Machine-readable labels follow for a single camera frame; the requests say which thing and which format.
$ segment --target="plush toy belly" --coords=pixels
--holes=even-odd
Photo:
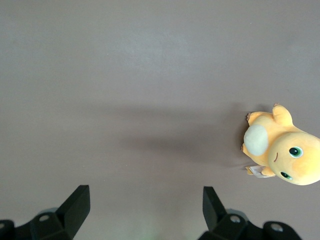
[[[254,156],[264,154],[269,146],[265,127],[259,124],[251,125],[244,134],[244,145],[248,152]]]

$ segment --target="screw hole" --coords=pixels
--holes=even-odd
[[[44,221],[46,221],[46,220],[48,220],[49,219],[49,215],[43,215],[43,216],[41,216],[40,218],[39,218],[39,221],[40,222],[44,222]]]

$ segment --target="plush toy head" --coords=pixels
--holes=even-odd
[[[296,185],[320,180],[320,139],[306,132],[288,132],[269,149],[268,164],[281,179]]]

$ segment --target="dragonite plush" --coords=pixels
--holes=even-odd
[[[295,185],[320,180],[320,139],[295,127],[289,111],[276,103],[272,113],[247,115],[249,128],[242,151],[265,168],[265,176],[278,176]]]

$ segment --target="gray floor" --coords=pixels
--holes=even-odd
[[[252,111],[320,136],[320,1],[1,0],[0,219],[89,184],[76,240],[195,240],[203,186],[320,236],[320,183],[258,179]]]

